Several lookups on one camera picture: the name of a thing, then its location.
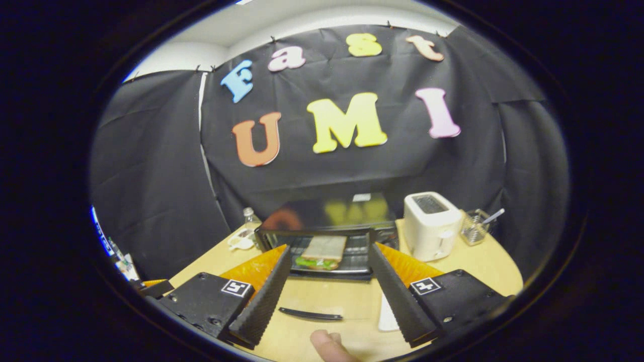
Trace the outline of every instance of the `hand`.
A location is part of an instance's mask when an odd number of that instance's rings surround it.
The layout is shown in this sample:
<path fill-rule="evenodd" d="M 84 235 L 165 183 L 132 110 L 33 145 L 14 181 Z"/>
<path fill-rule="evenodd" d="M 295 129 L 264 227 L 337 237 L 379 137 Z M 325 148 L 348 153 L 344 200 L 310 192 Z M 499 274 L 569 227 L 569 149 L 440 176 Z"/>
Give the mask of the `hand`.
<path fill-rule="evenodd" d="M 328 333 L 318 329 L 311 333 L 311 343 L 324 362 L 360 362 L 342 346 L 340 333 Z"/>

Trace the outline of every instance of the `white wall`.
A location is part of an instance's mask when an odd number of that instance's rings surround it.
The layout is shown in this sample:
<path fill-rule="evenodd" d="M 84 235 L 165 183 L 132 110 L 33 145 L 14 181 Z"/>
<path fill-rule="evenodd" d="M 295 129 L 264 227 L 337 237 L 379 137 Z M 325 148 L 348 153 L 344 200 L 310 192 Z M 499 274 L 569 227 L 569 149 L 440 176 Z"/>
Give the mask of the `white wall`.
<path fill-rule="evenodd" d="M 141 61 L 124 81 L 157 71 L 194 70 L 199 64 L 200 70 L 209 71 L 210 66 L 219 66 L 239 54 L 268 43 L 271 35 L 279 39 L 319 28 L 353 24 L 386 25 L 387 21 L 393 26 L 438 32 L 443 36 L 447 36 L 458 26 L 455 21 L 441 14 L 426 15 L 384 6 L 338 6 L 278 21 L 253 32 L 229 48 L 200 41 L 170 40 Z"/>
<path fill-rule="evenodd" d="M 210 66 L 218 66 L 225 62 L 228 49 L 211 43 L 172 42 L 164 43 L 148 55 L 124 79 L 127 81 L 134 76 L 140 77 L 148 73 L 164 70 L 194 70 L 201 64 L 199 70 L 210 70 Z"/>
<path fill-rule="evenodd" d="M 438 31 L 443 36 L 451 33 L 458 26 L 456 22 L 443 16 L 440 18 L 438 16 L 429 17 L 427 15 L 383 6 L 341 6 L 310 12 L 256 32 L 231 46 L 227 58 L 232 59 L 239 54 L 268 43 L 271 35 L 279 39 L 320 28 L 353 24 L 386 25 L 387 21 L 392 26 L 430 33 Z"/>

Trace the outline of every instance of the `black cloth backdrop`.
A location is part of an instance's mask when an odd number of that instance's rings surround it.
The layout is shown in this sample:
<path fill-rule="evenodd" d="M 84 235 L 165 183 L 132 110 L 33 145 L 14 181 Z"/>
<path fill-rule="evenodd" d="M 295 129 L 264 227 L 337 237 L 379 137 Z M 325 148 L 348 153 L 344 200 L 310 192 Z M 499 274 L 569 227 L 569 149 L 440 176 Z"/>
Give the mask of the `black cloth backdrop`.
<path fill-rule="evenodd" d="M 374 34 L 382 53 L 350 55 L 351 33 Z M 405 41 L 411 35 L 433 41 L 445 59 L 425 59 Z M 271 55 L 286 46 L 302 47 L 306 63 L 272 73 Z M 253 62 L 253 89 L 234 104 L 220 82 L 244 59 Z M 463 27 L 447 38 L 372 25 L 320 29 L 265 44 L 209 73 L 201 143 L 216 198 L 199 148 L 199 79 L 200 73 L 174 71 L 124 84 L 97 132 L 93 203 L 105 233 L 148 278 L 171 277 L 199 257 L 242 224 L 243 207 L 264 219 L 288 200 L 377 191 L 398 217 L 403 198 L 421 191 L 437 191 L 465 210 L 504 207 L 498 239 L 524 279 L 558 241 L 569 174 L 556 114 L 519 66 Z M 414 94 L 428 87 L 446 91 L 459 136 L 429 136 L 427 109 Z M 378 95 L 388 141 L 315 154 L 307 105 L 329 98 L 346 112 L 362 92 Z M 253 144 L 261 151 L 266 136 L 258 121 L 274 111 L 281 113 L 279 154 L 266 166 L 243 165 L 232 127 L 256 121 Z"/>
<path fill-rule="evenodd" d="M 345 39 L 371 33 L 383 47 L 354 57 Z M 405 38 L 421 35 L 444 54 L 425 59 Z M 271 55 L 287 46 L 304 49 L 306 63 L 268 71 Z M 242 60 L 252 61 L 253 89 L 239 103 L 221 80 Z M 420 88 L 446 91 L 450 114 L 462 133 L 434 139 L 430 119 L 415 96 Z M 346 111 L 356 93 L 378 95 L 377 114 L 388 141 L 375 147 L 338 145 L 315 154 L 313 114 L 307 105 L 329 98 Z M 236 157 L 231 129 L 254 120 L 255 149 L 266 146 L 262 115 L 278 111 L 280 151 L 272 163 L 247 167 Z M 403 198 L 437 191 L 462 209 L 504 207 L 498 239 L 524 278 L 556 245 L 565 220 L 569 174 L 556 116 L 538 85 L 509 57 L 477 34 L 458 27 L 447 38 L 385 26 L 320 29 L 278 39 L 241 54 L 211 74 L 202 104 L 202 144 L 213 184 L 231 228 L 242 207 L 262 218 L 287 200 L 384 191 L 398 217 Z"/>
<path fill-rule="evenodd" d="M 172 277 L 230 233 L 200 150 L 201 76 L 169 71 L 122 85 L 97 130 L 92 203 L 145 280 Z"/>

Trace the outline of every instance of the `white toaster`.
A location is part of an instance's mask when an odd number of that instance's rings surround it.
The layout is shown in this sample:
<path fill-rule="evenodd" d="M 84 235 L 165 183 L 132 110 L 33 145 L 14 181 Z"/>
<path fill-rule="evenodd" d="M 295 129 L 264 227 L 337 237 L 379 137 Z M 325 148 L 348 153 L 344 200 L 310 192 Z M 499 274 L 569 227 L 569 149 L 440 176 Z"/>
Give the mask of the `white toaster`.
<path fill-rule="evenodd" d="M 422 262 L 451 253 L 462 224 L 461 211 L 435 192 L 404 198 L 404 236 L 412 256 Z"/>

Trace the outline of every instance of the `bread slice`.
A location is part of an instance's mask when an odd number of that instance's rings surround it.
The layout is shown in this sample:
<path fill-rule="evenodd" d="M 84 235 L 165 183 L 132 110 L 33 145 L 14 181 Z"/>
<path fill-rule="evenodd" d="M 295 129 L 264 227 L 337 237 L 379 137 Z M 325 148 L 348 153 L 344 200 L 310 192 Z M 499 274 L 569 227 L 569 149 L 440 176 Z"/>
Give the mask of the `bread slice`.
<path fill-rule="evenodd" d="M 301 256 L 307 260 L 334 260 L 339 263 L 345 244 L 346 236 L 315 235 Z"/>

